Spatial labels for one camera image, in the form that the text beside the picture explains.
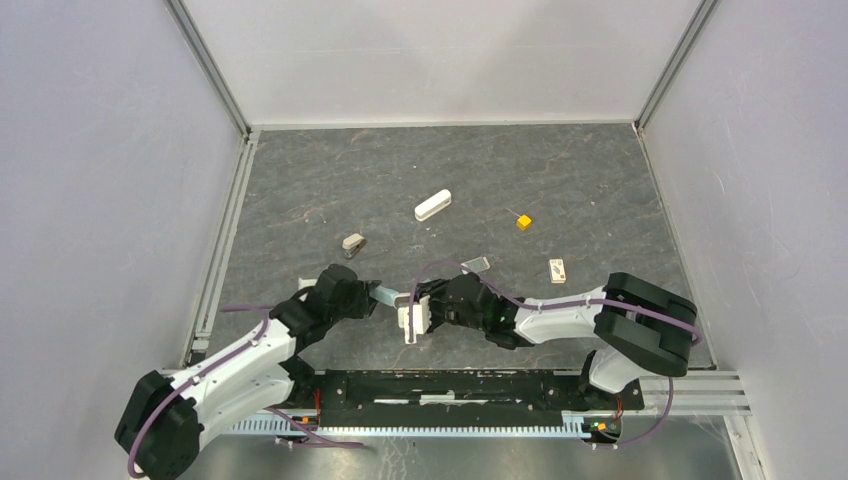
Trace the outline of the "light blue stapler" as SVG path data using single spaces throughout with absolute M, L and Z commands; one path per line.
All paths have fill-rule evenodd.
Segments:
M 374 286 L 370 289 L 370 297 L 379 304 L 391 307 L 395 310 L 408 308 L 410 304 L 410 293 L 399 292 L 384 285 Z

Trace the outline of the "small beige stapler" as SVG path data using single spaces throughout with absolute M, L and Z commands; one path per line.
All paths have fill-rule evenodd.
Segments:
M 342 250 L 345 259 L 354 258 L 366 245 L 367 239 L 360 233 L 353 233 L 342 241 Z

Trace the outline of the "white stapler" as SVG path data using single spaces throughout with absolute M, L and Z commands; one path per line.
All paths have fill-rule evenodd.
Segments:
M 419 222 L 424 222 L 433 215 L 444 210 L 452 203 L 452 193 L 448 189 L 442 189 L 433 194 L 414 208 L 414 217 Z

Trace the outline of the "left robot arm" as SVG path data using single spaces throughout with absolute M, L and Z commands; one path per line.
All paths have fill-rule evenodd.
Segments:
M 306 405 L 313 379 L 288 370 L 299 352 L 345 319 L 369 317 L 378 280 L 332 264 L 316 282 L 272 307 L 247 334 L 198 364 L 152 370 L 129 396 L 114 438 L 133 479 L 176 479 L 224 430 L 266 407 Z

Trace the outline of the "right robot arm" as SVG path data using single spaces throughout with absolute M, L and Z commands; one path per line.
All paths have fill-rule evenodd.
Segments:
M 514 350 L 554 340 L 598 339 L 577 382 L 580 400 L 602 408 L 648 375 L 687 374 L 703 334 L 693 302 L 634 275 L 616 272 L 582 294 L 538 299 L 509 295 L 475 273 L 415 285 L 397 320 L 407 343 L 443 325 L 482 333 Z

